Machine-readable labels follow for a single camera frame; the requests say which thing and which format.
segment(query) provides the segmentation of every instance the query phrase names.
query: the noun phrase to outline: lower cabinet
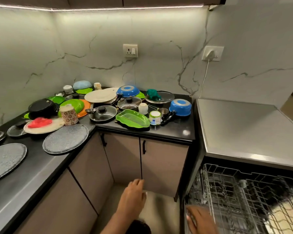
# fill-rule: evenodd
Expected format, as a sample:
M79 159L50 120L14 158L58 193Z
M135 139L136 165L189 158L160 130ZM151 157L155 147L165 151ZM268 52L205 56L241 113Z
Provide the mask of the lower cabinet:
M139 138L104 133L105 152L116 183L128 185L141 179Z
M188 146L141 138L144 189L175 197Z
M97 214L66 169L17 234L89 234Z
M98 213L113 186L113 177L99 133L95 133L69 165Z

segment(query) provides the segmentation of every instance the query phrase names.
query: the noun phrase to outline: electrical outlet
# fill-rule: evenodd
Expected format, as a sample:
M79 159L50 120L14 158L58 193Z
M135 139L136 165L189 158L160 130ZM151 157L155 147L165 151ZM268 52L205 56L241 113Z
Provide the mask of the electrical outlet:
M123 44L124 57L138 57L137 44Z
M211 52L211 51L215 51L215 58L212 61L220 61L223 51L224 51L224 47L218 47L218 46L206 46L204 49L204 54L202 57L202 60L207 61L207 55Z

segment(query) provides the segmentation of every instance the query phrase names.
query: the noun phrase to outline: orange plate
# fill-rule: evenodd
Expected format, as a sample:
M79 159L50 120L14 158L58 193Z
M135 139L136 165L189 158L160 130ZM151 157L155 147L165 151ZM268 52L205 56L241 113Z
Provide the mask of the orange plate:
M90 108L90 102L86 101L85 99L80 99L81 101L84 102L84 108L82 109L82 111L80 113L77 114L77 117L80 118L80 117L83 117L83 116L86 116L87 113L85 111L85 109L89 109Z

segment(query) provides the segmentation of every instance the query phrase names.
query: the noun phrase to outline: hand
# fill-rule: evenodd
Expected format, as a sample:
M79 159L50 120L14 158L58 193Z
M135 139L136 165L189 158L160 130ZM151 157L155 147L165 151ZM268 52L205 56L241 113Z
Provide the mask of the hand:
M147 195L142 192L144 180L136 179L125 188L118 204L116 215L130 223L139 217Z
M199 206L187 206L187 210L195 219L196 226L191 217L187 216L188 226L192 234L218 234L217 226L209 212Z

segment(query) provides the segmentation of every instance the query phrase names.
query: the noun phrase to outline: cabinet door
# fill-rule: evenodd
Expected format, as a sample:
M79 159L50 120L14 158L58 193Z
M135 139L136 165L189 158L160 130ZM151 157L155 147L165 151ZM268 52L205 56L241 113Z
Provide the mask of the cabinet door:
M220 0L124 0L124 7L217 5Z
M69 167L96 211L100 213L114 181L98 132Z
M128 185L141 179L139 138L104 133L105 152L116 183Z
M89 234L97 214L68 170L16 230L17 234Z
M35 6L57 9L70 8L67 0L0 0L3 5Z
M68 0L73 9L123 7L122 0Z
M186 145L141 138L144 189L175 197L187 153Z

